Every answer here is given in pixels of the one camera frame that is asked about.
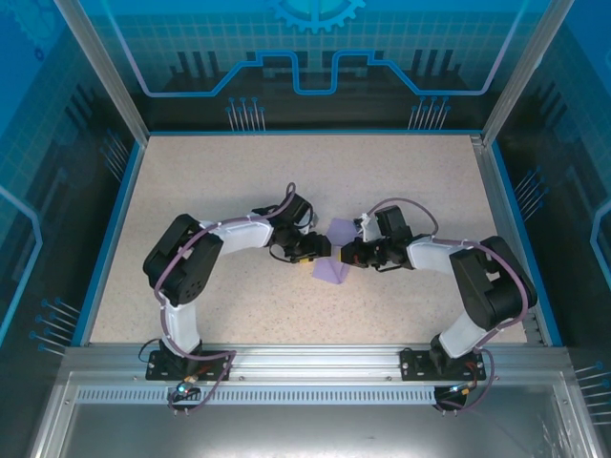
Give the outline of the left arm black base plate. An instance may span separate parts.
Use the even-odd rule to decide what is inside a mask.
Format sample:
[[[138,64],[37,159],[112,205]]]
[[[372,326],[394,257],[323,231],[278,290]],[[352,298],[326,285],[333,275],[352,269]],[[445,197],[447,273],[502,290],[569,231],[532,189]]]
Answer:
[[[194,361],[175,355],[170,351],[154,350],[149,354],[145,379],[147,381],[178,382],[188,376],[199,381],[214,382],[225,369],[226,358],[211,361]]]

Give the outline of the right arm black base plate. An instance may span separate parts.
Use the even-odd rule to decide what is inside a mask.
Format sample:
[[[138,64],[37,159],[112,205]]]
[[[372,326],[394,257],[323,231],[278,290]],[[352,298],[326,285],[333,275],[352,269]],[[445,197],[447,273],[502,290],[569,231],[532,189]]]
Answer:
[[[483,357],[473,352],[458,359],[437,358],[431,350],[406,347],[399,353],[404,382],[469,382],[487,379]]]

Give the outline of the aluminium frame post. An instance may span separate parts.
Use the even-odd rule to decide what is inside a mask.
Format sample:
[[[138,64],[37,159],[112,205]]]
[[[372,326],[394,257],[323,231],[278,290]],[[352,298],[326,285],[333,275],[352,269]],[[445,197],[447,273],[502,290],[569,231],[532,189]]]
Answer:
[[[146,147],[150,133],[86,12],[77,0],[53,0],[53,2],[61,12],[130,133],[142,147]]]
[[[484,148],[492,147],[574,2],[550,0],[482,130]]]

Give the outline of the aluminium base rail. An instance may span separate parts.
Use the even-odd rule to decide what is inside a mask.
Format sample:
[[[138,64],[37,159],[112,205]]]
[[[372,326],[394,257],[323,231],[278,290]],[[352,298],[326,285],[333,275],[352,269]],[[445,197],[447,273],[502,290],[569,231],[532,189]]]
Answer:
[[[401,345],[235,345],[232,385],[397,385],[401,382]],[[547,385],[576,376],[563,347],[492,344],[502,385]],[[69,348],[58,379],[75,384],[144,382],[145,363],[133,344]]]

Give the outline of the purple paper sheet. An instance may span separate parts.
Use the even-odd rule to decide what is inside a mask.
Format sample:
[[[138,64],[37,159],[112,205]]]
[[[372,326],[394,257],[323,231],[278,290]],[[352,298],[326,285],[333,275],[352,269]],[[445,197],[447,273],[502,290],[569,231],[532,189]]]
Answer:
[[[351,220],[333,219],[327,230],[327,238],[331,243],[331,255],[315,261],[313,277],[332,284],[343,283],[348,276],[350,266],[340,261],[340,251],[356,237],[357,230]]]

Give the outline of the aluminium side rail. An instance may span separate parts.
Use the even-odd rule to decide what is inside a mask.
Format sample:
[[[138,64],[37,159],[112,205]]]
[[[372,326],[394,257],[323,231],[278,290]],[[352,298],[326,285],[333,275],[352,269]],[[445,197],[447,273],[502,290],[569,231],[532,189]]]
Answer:
[[[530,267],[517,231],[510,200],[496,164],[494,153],[484,146],[483,140],[479,135],[472,135],[471,142],[495,223],[496,232],[500,237],[506,240],[525,273],[529,278],[532,278]],[[544,324],[539,316],[539,307],[538,304],[536,304],[529,309],[526,317],[520,324],[514,324],[498,332],[493,338],[493,342],[509,342],[510,337],[516,337],[517,334],[520,333],[525,339],[526,344],[546,346],[547,343],[544,331]]]

